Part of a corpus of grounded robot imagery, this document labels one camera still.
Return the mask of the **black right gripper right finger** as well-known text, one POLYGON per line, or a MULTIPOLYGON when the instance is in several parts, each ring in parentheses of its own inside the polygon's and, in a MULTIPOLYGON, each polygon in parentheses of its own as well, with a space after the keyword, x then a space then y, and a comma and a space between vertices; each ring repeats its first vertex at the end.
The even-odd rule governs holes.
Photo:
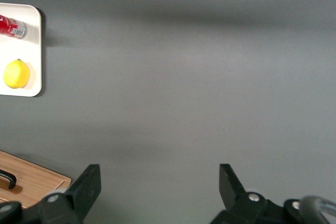
POLYGON ((287 199, 278 206, 246 191, 229 164, 219 166, 219 193, 224 203, 211 223, 335 223, 335 203, 318 196, 287 199))

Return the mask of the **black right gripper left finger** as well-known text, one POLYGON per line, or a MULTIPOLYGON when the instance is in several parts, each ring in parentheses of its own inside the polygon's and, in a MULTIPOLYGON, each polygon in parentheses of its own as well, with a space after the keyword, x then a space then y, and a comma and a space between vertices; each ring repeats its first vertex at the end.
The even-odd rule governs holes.
POLYGON ((65 192, 50 193, 29 208, 1 203, 1 223, 83 223, 100 192, 100 165, 90 164, 65 192))

